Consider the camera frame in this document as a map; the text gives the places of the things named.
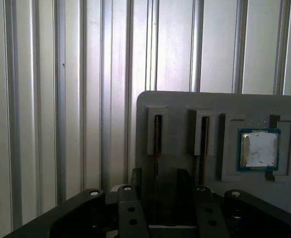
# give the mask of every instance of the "corrugated metal wall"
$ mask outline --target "corrugated metal wall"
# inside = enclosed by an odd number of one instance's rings
[[[291,95],[291,0],[0,0],[0,237],[127,181],[144,90]]]

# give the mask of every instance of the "screw hole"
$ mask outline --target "screw hole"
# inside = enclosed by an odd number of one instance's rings
[[[131,186],[124,186],[124,190],[131,190]]]
[[[138,221],[136,220],[136,219],[131,219],[130,221],[129,221],[129,224],[130,225],[136,225],[138,223]]]
[[[209,225],[215,227],[216,226],[216,221],[209,220]]]
[[[99,191],[92,191],[92,192],[90,192],[90,195],[91,196],[96,196],[96,195],[98,195],[99,194]]]
[[[206,211],[207,213],[213,213],[213,209],[212,209],[212,208],[206,208],[205,211]]]

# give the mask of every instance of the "metal rivet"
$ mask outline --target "metal rivet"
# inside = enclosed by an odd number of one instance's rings
[[[98,195],[98,194],[99,194],[98,191],[93,191],[93,192],[90,193],[91,196],[96,196],[96,195]]]
[[[239,197],[240,196],[240,192],[233,191],[233,192],[231,192],[231,195],[234,196],[234,197]]]
[[[204,187],[198,187],[197,190],[198,191],[205,191],[205,188]]]

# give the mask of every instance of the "vertical ridge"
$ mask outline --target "vertical ridge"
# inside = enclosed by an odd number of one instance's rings
[[[190,92],[199,92],[201,81],[204,0],[193,0]]]
[[[20,168],[20,141],[19,141],[19,106],[17,103],[18,74],[15,68],[17,63],[17,32],[16,32],[16,2],[3,1],[5,25],[5,62],[7,78],[7,116],[10,157],[10,180],[12,191],[12,229],[22,225],[21,201],[21,168]]]
[[[274,80],[274,88],[273,88],[274,95],[282,95],[284,91],[290,10],[291,10],[291,1],[281,0],[276,67],[275,67],[275,80]]]
[[[66,200],[65,0],[57,1],[57,204]]]
[[[237,0],[232,93],[242,93],[248,0]]]
[[[145,89],[156,90],[159,0],[148,0]]]

